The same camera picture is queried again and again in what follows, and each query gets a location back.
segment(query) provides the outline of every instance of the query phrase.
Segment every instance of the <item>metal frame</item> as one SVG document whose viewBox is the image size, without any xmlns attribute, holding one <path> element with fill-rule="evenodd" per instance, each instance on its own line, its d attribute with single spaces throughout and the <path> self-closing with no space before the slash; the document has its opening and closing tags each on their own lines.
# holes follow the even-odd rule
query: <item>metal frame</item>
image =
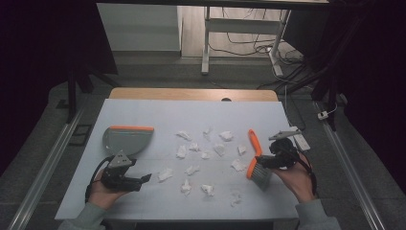
<svg viewBox="0 0 406 230">
<path fill-rule="evenodd" d="M 282 39 L 282 34 L 286 25 L 288 11 L 281 22 L 264 20 L 244 20 L 244 19 L 226 19 L 210 18 L 210 7 L 205 7 L 205 36 L 202 57 L 202 75 L 209 74 L 209 35 L 210 33 L 236 33 L 236 34 L 260 34 L 276 35 L 275 43 L 269 52 L 272 68 L 278 77 L 283 76 L 282 69 L 277 63 L 276 53 Z"/>
<path fill-rule="evenodd" d="M 35 207 L 38 204 L 38 201 L 41 199 L 41 196 L 44 193 L 52 174 L 54 173 L 56 165 L 65 151 L 66 145 L 68 144 L 69 139 L 72 136 L 81 115 L 83 114 L 84 108 L 87 106 L 87 97 L 88 96 L 84 97 L 83 103 L 81 103 L 79 111 L 72 119 L 72 122 L 70 124 L 66 124 L 59 133 L 54 146 L 52 147 L 47 159 L 41 167 L 41 170 L 31 185 L 30 190 L 27 192 L 20 204 L 20 207 L 12 218 L 8 229 L 25 229 L 27 226 L 28 221 L 33 215 Z"/>
<path fill-rule="evenodd" d="M 320 112 L 322 109 L 320 106 L 314 102 L 315 110 Z M 332 130 L 331 126 L 327 122 L 323 122 L 323 127 L 325 129 L 326 135 L 333 145 L 334 151 L 337 155 L 338 160 L 343 167 L 344 172 L 349 180 L 352 190 L 355 196 L 358 198 L 361 208 L 364 211 L 365 217 L 373 230 L 384 230 L 385 225 L 382 221 L 381 216 L 379 216 L 376 207 L 374 206 L 372 199 L 367 192 L 361 178 L 358 175 L 355 167 L 352 165 L 349 155 L 347 154 L 346 148 L 342 144 L 340 137 L 335 131 Z"/>
</svg>

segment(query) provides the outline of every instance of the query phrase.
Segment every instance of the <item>dark background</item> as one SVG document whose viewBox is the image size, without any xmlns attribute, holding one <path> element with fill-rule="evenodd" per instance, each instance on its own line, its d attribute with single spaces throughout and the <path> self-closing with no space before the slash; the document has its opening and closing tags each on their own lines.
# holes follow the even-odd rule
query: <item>dark background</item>
<svg viewBox="0 0 406 230">
<path fill-rule="evenodd" d="M 346 115 L 403 192 L 405 12 L 404 1 L 376 1 L 338 69 L 338 89 L 349 101 Z M 330 32 L 340 28 L 339 23 L 327 26 Z M 84 63 L 117 73 L 94 2 L 0 3 L 1 173 L 41 116 L 50 89 L 67 81 L 73 66 Z"/>
<path fill-rule="evenodd" d="M 93 1 L 1 1 L 0 173 L 33 130 L 50 89 L 69 71 L 85 77 L 85 65 L 117 74 Z"/>
</svg>

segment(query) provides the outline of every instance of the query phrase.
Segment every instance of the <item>white tabletop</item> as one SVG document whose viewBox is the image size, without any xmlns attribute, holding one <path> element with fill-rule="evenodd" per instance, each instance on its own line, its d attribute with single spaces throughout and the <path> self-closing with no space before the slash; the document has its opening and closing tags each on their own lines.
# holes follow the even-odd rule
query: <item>white tabletop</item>
<svg viewBox="0 0 406 230">
<path fill-rule="evenodd" d="M 137 154 L 137 163 L 126 176 L 141 177 L 152 173 L 150 181 L 140 192 L 122 196 L 107 214 L 108 219 L 135 221 L 157 220 L 244 220 L 293 219 L 297 217 L 295 196 L 271 175 L 270 186 L 262 191 L 245 176 L 231 167 L 235 159 L 249 165 L 254 149 L 248 138 L 252 128 L 264 154 L 270 154 L 268 137 L 280 130 L 288 130 L 281 103 L 269 102 L 197 102 L 159 100 L 106 100 L 94 126 L 78 168 L 62 200 L 56 219 L 73 219 L 84 207 L 84 192 L 89 180 L 107 155 L 102 146 L 102 135 L 110 126 L 154 127 L 149 145 Z M 209 142 L 203 131 L 211 127 Z M 189 142 L 175 135 L 187 131 Z M 224 142 L 218 134 L 231 131 L 234 138 Z M 210 150 L 211 158 L 203 160 L 200 152 L 189 151 L 185 159 L 176 157 L 179 146 L 197 143 L 202 150 Z M 223 144 L 226 153 L 219 156 L 215 144 Z M 240 156 L 237 146 L 247 152 Z M 186 175 L 189 166 L 200 166 L 200 171 Z M 173 177 L 159 182 L 158 172 L 173 169 Z M 192 184 L 189 195 L 181 193 L 185 179 Z M 214 195 L 206 195 L 202 184 L 214 186 Z M 231 205 L 240 194 L 241 202 Z"/>
</svg>

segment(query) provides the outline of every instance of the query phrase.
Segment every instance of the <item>orange object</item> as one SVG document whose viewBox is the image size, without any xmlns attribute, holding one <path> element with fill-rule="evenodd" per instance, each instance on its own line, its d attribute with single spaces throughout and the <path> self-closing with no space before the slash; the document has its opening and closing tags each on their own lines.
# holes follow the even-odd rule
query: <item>orange object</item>
<svg viewBox="0 0 406 230">
<path fill-rule="evenodd" d="M 250 129 L 250 130 L 248 130 L 248 136 L 250 137 L 251 144 L 253 145 L 254 150 L 256 152 L 255 156 L 261 156 L 262 148 L 260 147 L 257 134 L 254 132 L 254 130 Z M 247 178 L 249 178 L 249 179 L 251 179 L 254 168 L 257 165 L 257 159 L 255 158 L 255 156 L 252 159 L 250 166 L 248 167 L 248 170 L 247 170 Z"/>
</svg>

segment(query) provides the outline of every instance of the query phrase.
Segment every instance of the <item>table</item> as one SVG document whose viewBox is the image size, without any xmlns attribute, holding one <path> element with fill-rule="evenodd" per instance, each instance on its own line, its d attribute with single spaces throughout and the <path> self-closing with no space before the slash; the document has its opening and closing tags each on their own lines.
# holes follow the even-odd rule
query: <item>table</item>
<svg viewBox="0 0 406 230">
<path fill-rule="evenodd" d="M 224 97 L 232 102 L 219 101 Z M 264 152 L 268 151 L 270 144 L 267 138 L 288 128 L 282 104 L 276 99 L 273 91 L 115 88 L 110 99 L 104 102 L 56 219 L 72 219 L 83 207 L 85 187 L 93 170 L 106 156 L 102 149 L 102 134 L 107 127 L 118 124 L 155 127 L 151 143 L 137 154 L 137 164 L 127 172 L 129 177 L 147 173 L 152 173 L 152 177 L 140 192 L 121 197 L 108 212 L 108 219 L 295 219 L 296 197 L 277 176 L 271 176 L 269 188 L 262 191 L 253 181 L 246 179 L 245 171 L 237 172 L 231 168 L 234 159 L 249 164 L 254 156 L 247 136 L 249 128 L 257 133 Z M 198 137 L 208 126 L 214 128 L 211 143 Z M 185 159 L 177 159 L 178 146 L 188 144 L 175 135 L 179 128 L 187 129 L 195 137 L 193 141 L 206 150 L 218 143 L 215 134 L 219 131 L 231 130 L 235 138 L 224 143 L 227 150 L 224 156 L 213 152 L 210 159 L 202 160 L 200 154 L 188 152 Z M 240 144 L 247 147 L 247 153 L 242 156 L 237 155 L 237 145 Z M 184 170 L 196 164 L 200 165 L 200 171 L 186 176 Z M 174 176 L 159 183 L 157 173 L 166 167 L 174 170 Z M 180 192 L 185 178 L 189 178 L 192 184 L 189 195 Z M 214 196 L 207 196 L 200 190 L 203 183 L 214 185 Z M 233 207 L 231 203 L 236 193 L 240 194 L 242 201 Z"/>
</svg>

